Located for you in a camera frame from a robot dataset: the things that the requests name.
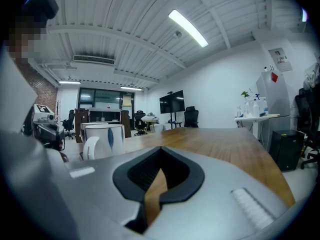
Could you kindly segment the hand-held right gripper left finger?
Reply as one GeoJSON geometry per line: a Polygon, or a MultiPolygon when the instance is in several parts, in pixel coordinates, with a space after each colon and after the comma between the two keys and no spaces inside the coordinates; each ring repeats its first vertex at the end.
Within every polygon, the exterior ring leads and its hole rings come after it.
{"type": "Polygon", "coordinates": [[[65,240],[159,240],[147,226],[145,194],[158,171],[160,147],[64,163],[53,157],[53,179],[65,240]]]}

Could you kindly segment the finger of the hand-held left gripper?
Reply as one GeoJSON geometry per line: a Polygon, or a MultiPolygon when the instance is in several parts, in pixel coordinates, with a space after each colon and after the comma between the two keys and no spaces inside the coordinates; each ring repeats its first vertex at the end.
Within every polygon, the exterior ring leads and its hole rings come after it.
{"type": "Polygon", "coordinates": [[[65,149],[65,133],[56,123],[41,123],[36,125],[36,139],[45,148],[63,151],[65,149]]]}

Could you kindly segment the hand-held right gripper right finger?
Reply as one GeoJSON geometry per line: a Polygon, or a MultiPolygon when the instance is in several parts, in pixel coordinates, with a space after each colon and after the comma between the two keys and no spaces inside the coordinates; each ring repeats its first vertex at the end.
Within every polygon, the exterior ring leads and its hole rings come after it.
{"type": "Polygon", "coordinates": [[[267,186],[237,166],[173,148],[204,171],[188,200],[165,204],[144,232],[152,240],[240,240],[275,222],[288,210],[267,186]]]}

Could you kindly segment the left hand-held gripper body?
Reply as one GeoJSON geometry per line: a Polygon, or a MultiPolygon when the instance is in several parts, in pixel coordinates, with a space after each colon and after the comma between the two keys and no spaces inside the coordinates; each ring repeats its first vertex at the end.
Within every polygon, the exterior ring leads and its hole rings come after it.
{"type": "Polygon", "coordinates": [[[33,134],[35,125],[54,122],[55,113],[48,106],[33,104],[24,120],[23,133],[30,136],[33,134]]]}

